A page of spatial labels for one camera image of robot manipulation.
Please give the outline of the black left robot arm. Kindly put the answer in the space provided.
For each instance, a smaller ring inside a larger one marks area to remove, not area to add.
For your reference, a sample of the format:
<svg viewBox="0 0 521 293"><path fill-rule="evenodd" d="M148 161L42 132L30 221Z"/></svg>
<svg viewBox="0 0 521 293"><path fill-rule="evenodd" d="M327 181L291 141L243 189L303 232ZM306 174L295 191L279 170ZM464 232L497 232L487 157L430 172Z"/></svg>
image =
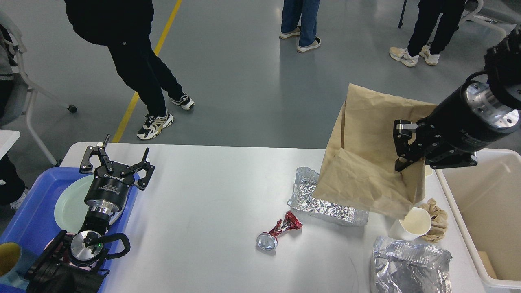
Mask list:
<svg viewBox="0 0 521 293"><path fill-rule="evenodd" d="M84 203L88 207L80 229L73 235L60 230L25 274L28 293L97 293L109 269L106 261L121 258L131 249L128 236L111 232L124 215L132 186L144 190L155 171L146 148L134 165L111 160L106 153L110 136L89 145L80 163L81 174L93 174Z"/></svg>

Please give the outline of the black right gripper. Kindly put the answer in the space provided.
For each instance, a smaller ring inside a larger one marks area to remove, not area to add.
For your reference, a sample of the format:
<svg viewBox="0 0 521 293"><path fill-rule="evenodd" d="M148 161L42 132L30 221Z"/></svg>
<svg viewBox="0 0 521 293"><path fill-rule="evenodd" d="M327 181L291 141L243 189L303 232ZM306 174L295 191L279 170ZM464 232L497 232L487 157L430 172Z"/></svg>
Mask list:
<svg viewBox="0 0 521 293"><path fill-rule="evenodd" d="M398 156L395 171L403 171L423 157L432 169L476 166L475 151L519 127L519 111L502 104L488 84L473 81L462 85L422 119L426 142L410 142L418 124L404 119L393 122Z"/></svg>

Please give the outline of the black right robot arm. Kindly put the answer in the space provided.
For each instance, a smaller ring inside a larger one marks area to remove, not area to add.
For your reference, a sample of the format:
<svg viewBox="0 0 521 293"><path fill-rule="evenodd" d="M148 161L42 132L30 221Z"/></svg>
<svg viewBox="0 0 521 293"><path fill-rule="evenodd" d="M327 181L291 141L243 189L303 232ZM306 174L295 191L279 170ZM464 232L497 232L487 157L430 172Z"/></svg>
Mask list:
<svg viewBox="0 0 521 293"><path fill-rule="evenodd" d="M471 74L430 115L393 123L396 171L425 159L433 169L476 166L476 152L520 126L520 26L487 50Z"/></svg>

